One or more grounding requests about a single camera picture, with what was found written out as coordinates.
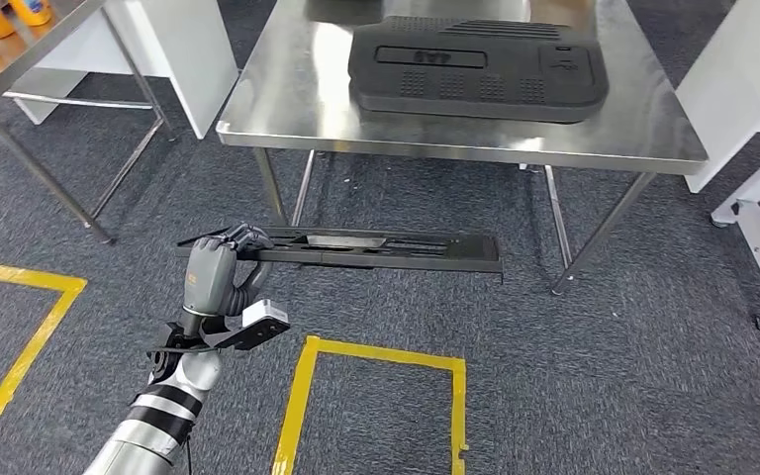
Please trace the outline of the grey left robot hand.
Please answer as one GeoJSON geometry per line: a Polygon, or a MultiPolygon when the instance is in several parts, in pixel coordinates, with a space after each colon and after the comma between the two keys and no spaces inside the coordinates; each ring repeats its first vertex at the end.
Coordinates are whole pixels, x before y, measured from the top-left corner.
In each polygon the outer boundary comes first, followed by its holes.
{"type": "Polygon", "coordinates": [[[245,280],[236,284],[238,256],[273,247],[266,231],[248,223],[196,238],[185,272],[183,309],[202,317],[240,315],[262,290],[272,264],[257,263],[245,280]]]}

